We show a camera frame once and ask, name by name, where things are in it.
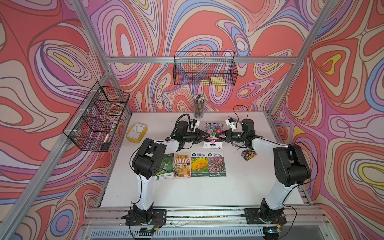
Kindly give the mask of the mixed aster seed packet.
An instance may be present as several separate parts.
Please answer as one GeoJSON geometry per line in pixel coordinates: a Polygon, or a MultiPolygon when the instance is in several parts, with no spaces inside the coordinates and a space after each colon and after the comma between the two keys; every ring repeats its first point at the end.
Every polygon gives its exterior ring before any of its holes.
{"type": "Polygon", "coordinates": [[[203,147],[206,149],[222,149],[223,140],[218,135],[223,132],[223,123],[206,123],[206,133],[210,136],[203,141],[203,147]]]}

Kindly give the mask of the yellow sunflower seed packet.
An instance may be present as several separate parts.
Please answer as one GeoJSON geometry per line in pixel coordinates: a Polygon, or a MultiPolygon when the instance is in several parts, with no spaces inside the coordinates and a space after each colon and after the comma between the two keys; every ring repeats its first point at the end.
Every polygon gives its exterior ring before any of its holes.
{"type": "Polygon", "coordinates": [[[192,178],[209,176],[208,152],[191,152],[191,174],[192,178]]]}

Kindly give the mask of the small pink flower seed packet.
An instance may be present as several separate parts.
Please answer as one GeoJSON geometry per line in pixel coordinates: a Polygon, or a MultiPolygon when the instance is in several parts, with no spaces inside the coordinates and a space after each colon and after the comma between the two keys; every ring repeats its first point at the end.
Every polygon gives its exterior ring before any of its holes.
{"type": "Polygon", "coordinates": [[[240,153],[241,157],[245,160],[245,161],[249,161],[251,160],[252,158],[254,158],[255,156],[258,155],[258,153],[252,149],[242,149],[241,153],[240,153]]]}

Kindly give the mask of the pink flower field seed packet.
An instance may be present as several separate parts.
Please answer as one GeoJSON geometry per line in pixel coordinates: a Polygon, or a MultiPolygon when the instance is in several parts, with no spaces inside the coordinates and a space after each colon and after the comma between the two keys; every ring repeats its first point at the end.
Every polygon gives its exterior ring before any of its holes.
{"type": "Polygon", "coordinates": [[[226,177],[226,165],[224,155],[220,152],[208,153],[209,177],[226,177]]]}

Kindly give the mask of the orange shop seed packet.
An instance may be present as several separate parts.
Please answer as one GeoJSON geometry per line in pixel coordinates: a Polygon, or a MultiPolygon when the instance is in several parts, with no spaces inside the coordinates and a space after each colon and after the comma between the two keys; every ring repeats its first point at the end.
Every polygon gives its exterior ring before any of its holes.
{"type": "Polygon", "coordinates": [[[173,167],[175,179],[191,178],[191,154],[175,153],[173,167]]]}

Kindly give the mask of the dark green melon seed packet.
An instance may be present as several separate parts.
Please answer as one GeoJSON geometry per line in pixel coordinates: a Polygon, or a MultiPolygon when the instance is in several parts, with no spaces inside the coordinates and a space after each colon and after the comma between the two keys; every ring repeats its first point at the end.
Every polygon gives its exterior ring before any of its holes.
{"type": "Polygon", "coordinates": [[[174,154],[164,154],[159,172],[155,175],[156,181],[171,180],[174,178],[174,154]]]}

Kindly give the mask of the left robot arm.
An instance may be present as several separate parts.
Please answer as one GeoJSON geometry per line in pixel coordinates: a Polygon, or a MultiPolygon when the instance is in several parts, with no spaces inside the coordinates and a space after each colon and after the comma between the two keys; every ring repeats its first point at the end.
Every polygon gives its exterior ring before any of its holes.
{"type": "Polygon", "coordinates": [[[138,181],[137,199],[132,203],[126,220],[127,225],[161,225],[165,222],[167,210],[154,211],[153,183],[154,176],[159,172],[165,153],[180,151],[185,143],[196,145],[209,137],[209,134],[199,129],[198,120],[175,123],[170,136],[164,140],[144,139],[141,146],[131,157],[131,169],[138,181]]]}

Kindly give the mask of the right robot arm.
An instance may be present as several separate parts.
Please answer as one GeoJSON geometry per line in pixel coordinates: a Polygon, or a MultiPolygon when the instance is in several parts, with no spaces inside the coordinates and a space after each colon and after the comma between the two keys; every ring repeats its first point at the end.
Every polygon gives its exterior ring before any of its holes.
{"type": "Polygon", "coordinates": [[[311,170],[307,164],[302,148],[297,144],[283,145],[257,135],[254,121],[242,120],[241,131],[236,132],[237,124],[230,118],[225,121],[229,130],[218,134],[218,138],[227,143],[243,143],[246,148],[267,154],[274,159],[276,182],[263,198],[256,214],[246,214],[246,218],[258,218],[265,224],[284,219],[284,203],[293,189],[311,178],[311,170]]]}

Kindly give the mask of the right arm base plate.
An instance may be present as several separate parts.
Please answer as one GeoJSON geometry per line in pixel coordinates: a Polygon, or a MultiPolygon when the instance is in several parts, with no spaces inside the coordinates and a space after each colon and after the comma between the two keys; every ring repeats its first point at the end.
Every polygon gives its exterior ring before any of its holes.
{"type": "Polygon", "coordinates": [[[284,214],[284,208],[279,210],[270,210],[262,206],[261,208],[246,208],[242,215],[246,218],[247,224],[267,224],[267,225],[285,225],[287,219],[284,214]]]}

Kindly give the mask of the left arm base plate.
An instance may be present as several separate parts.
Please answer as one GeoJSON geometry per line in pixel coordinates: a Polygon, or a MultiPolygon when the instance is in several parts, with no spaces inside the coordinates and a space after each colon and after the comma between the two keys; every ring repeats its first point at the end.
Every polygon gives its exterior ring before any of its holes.
{"type": "Polygon", "coordinates": [[[126,226],[158,226],[161,227],[167,222],[167,210],[166,209],[154,209],[152,214],[140,213],[139,209],[129,210],[125,219],[126,226]]]}

